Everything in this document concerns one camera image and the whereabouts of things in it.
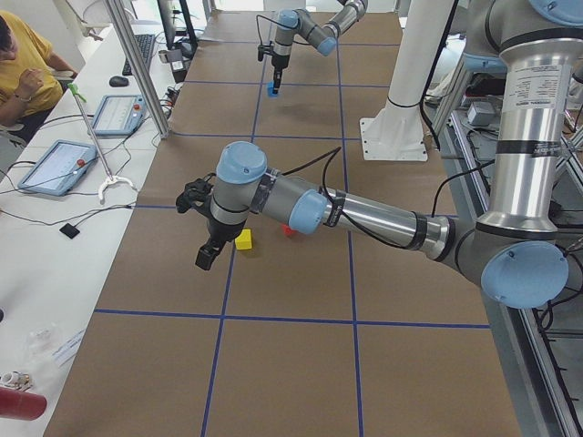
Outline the blue block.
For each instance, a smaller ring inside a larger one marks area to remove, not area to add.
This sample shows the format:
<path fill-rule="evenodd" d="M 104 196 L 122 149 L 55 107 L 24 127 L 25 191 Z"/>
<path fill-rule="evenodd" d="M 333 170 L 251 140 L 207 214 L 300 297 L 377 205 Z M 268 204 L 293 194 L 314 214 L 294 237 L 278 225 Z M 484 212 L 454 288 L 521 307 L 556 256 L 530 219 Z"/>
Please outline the blue block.
<path fill-rule="evenodd" d="M 269 82 L 266 86 L 268 97 L 277 97 L 279 95 L 279 89 L 275 86 L 273 82 Z"/>

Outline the yellow block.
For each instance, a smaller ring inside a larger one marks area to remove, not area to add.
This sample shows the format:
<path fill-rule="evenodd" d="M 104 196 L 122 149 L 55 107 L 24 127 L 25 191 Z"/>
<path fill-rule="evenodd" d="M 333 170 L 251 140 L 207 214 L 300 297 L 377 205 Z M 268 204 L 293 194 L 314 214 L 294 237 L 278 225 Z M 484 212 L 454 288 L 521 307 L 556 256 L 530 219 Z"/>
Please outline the yellow block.
<path fill-rule="evenodd" d="M 250 250 L 253 247 L 251 229 L 243 229 L 235 239 L 236 250 Z"/>

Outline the red block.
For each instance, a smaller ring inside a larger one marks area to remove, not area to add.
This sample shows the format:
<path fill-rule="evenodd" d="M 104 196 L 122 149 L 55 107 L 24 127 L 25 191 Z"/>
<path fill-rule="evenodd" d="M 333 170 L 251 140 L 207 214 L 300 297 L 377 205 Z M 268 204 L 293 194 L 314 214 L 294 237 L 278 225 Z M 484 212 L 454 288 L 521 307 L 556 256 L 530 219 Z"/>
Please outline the red block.
<path fill-rule="evenodd" d="M 288 225 L 285 225 L 285 224 L 281 224 L 281 229 L 282 229 L 283 235 L 288 237 L 288 238 L 291 238 L 291 237 L 298 234 L 297 230 L 292 229 L 291 227 L 289 227 Z"/>

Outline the small black square pad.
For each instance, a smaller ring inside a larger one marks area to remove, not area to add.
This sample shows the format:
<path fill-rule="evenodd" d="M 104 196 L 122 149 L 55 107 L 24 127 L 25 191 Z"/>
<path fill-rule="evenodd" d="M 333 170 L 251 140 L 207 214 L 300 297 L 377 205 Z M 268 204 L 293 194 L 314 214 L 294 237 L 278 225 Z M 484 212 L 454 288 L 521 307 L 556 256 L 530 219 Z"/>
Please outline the small black square pad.
<path fill-rule="evenodd" d="M 68 237 L 69 239 L 74 239 L 77 235 L 80 234 L 80 230 L 78 229 L 78 227 L 70 224 L 70 223 L 66 223 L 65 225 L 63 225 L 59 231 L 65 235 L 66 237 Z"/>

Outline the black computer mouse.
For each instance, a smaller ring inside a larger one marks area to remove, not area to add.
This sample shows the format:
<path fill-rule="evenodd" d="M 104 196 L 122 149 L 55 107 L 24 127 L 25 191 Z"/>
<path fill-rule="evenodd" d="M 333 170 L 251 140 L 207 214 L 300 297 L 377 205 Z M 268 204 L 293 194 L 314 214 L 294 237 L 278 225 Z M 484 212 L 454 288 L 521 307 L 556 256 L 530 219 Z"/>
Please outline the black computer mouse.
<path fill-rule="evenodd" d="M 111 87 L 125 87 L 129 85 L 129 80 L 125 76 L 112 76 L 108 83 Z"/>

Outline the upper blue teach pendant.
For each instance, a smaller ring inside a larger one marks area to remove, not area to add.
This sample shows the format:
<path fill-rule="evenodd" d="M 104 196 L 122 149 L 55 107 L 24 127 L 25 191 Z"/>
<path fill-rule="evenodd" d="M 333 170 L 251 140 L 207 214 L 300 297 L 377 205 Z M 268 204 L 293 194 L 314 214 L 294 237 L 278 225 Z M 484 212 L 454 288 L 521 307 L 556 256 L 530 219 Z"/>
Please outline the upper blue teach pendant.
<path fill-rule="evenodd" d="M 93 116 L 98 137 L 124 137 L 134 133 L 147 112 L 142 95 L 105 95 Z"/>

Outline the blue teach pendant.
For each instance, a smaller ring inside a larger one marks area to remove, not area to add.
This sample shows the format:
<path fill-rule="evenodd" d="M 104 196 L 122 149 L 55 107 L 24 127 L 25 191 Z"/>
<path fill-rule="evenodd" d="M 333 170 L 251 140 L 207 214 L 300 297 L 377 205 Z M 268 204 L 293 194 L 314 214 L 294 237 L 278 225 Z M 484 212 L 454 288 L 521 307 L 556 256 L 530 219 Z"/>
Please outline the blue teach pendant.
<path fill-rule="evenodd" d="M 93 116 L 98 137 L 124 137 L 134 133 L 147 112 L 142 95 L 105 95 Z"/>
<path fill-rule="evenodd" d="M 58 140 L 38 159 L 17 187 L 33 193 L 64 196 L 96 158 L 95 145 Z"/>

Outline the lower blue teach pendant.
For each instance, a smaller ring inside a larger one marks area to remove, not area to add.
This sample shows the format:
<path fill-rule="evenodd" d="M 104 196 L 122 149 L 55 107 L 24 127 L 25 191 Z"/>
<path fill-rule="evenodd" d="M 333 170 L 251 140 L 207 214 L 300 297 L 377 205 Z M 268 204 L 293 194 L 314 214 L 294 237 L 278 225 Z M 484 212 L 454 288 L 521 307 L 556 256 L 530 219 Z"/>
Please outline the lower blue teach pendant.
<path fill-rule="evenodd" d="M 96 158 L 95 145 L 58 140 L 38 159 L 17 187 L 33 193 L 64 196 Z"/>

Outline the red cylinder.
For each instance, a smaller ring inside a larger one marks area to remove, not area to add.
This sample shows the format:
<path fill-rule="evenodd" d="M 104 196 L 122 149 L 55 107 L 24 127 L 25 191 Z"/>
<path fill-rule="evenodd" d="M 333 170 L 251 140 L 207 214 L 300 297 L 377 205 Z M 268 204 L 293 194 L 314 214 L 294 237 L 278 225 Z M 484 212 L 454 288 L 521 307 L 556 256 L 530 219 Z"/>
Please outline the red cylinder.
<path fill-rule="evenodd" d="M 39 418 L 46 410 L 47 400 L 44 396 L 1 388 L 1 417 L 32 421 Z"/>

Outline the person in yellow shirt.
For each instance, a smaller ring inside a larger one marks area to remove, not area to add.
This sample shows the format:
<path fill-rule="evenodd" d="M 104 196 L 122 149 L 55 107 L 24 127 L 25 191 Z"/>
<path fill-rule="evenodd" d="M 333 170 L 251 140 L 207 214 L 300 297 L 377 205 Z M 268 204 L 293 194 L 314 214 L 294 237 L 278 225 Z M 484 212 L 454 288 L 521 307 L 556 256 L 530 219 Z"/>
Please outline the person in yellow shirt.
<path fill-rule="evenodd" d="M 1 125 L 29 141 L 64 94 L 55 72 L 77 71 L 17 15 L 1 12 Z"/>

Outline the white pedestal column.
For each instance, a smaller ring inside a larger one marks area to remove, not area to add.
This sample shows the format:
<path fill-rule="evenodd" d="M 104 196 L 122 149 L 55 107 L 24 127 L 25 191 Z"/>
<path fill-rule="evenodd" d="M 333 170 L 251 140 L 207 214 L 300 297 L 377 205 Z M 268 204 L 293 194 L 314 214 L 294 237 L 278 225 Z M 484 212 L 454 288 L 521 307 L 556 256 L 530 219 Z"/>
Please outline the white pedestal column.
<path fill-rule="evenodd" d="M 456 8 L 456 1 L 411 3 L 385 106 L 360 120 L 364 159 L 427 160 L 421 104 Z"/>

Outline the aluminium frame post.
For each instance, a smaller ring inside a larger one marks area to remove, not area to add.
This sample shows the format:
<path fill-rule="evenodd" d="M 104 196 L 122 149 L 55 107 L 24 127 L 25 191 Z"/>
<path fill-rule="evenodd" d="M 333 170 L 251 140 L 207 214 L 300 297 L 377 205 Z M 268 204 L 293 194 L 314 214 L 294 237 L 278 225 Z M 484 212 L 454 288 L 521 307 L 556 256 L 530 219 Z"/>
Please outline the aluminium frame post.
<path fill-rule="evenodd" d="M 159 96 L 150 78 L 149 70 L 138 49 L 138 42 L 134 37 L 133 29 L 125 13 L 121 1 L 104 1 L 112 24 L 118 35 L 119 42 L 131 66 L 138 88 L 147 103 L 148 111 L 154 121 L 161 139 L 169 135 L 169 123 L 161 108 Z"/>

